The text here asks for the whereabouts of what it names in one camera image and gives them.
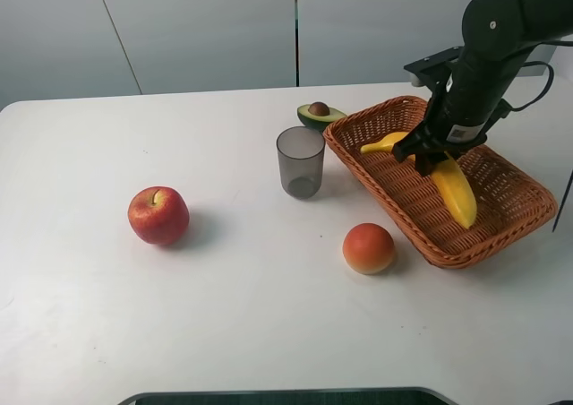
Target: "apple stem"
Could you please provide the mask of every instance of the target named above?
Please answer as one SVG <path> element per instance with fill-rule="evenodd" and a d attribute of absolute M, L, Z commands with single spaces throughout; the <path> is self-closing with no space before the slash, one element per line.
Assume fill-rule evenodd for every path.
<path fill-rule="evenodd" d="M 153 197 L 151 198 L 151 205 L 154 205 L 154 206 L 155 206 L 155 205 L 157 204 L 158 201 L 157 201 L 155 198 L 156 198 L 156 196 L 157 196 L 158 193 L 159 193 L 159 190 L 157 190 L 157 191 L 153 194 Z"/>

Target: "wicker basket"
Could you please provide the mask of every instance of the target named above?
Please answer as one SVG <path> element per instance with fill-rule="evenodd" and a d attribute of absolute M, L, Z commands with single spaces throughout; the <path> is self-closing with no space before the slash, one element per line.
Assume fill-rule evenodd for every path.
<path fill-rule="evenodd" d="M 467 268 L 555 215 L 557 203 L 547 189 L 483 145 L 458 160 L 477 200 L 469 230 L 451 218 L 432 180 L 420 177 L 413 162 L 397 163 L 383 152 L 360 154 L 366 143 L 412 130 L 425 109 L 417 97 L 391 99 L 334 122 L 324 137 L 428 262 Z"/>

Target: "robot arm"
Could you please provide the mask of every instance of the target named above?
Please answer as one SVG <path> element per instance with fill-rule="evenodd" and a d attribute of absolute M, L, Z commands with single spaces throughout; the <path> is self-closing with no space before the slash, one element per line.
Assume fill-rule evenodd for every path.
<path fill-rule="evenodd" d="M 535 47 L 573 33 L 573 0 L 473 0 L 462 33 L 463 48 L 405 66 L 432 98 L 423 121 L 392 153 L 398 161 L 415 154 L 423 176 L 447 158 L 444 151 L 458 158 L 484 143 L 498 119 L 517 110 L 502 98 L 504 93 L 519 70 L 530 65 L 526 60 Z"/>

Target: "banana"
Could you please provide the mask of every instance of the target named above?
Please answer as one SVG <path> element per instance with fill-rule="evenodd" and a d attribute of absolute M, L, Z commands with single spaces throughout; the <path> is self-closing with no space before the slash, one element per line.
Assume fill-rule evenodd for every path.
<path fill-rule="evenodd" d="M 392 152 L 394 144 L 406 135 L 407 132 L 387 134 L 381 141 L 362 146 L 360 152 L 362 154 L 376 151 Z M 453 219 L 462 227 L 471 228 L 477 216 L 474 192 L 458 163 L 448 153 L 446 155 L 448 159 L 438 163 L 430 177 L 438 187 L 441 198 Z M 414 155 L 408 158 L 415 160 Z"/>
<path fill-rule="evenodd" d="M 408 132 L 394 132 L 393 134 L 387 134 L 381 139 L 381 141 L 376 143 L 369 143 L 368 145 L 363 145 L 360 147 L 360 153 L 368 154 L 369 152 L 376 151 L 391 152 L 394 144 L 404 139 L 407 134 Z"/>

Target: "avocado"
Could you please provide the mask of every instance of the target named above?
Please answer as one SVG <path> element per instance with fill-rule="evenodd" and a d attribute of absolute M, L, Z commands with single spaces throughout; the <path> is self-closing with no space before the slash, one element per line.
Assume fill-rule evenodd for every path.
<path fill-rule="evenodd" d="M 326 129 L 330 123 L 346 116 L 346 114 L 337 109 L 329 108 L 326 103 L 322 102 L 302 105 L 298 107 L 296 113 L 305 126 L 320 132 L 324 132 L 324 129 Z"/>

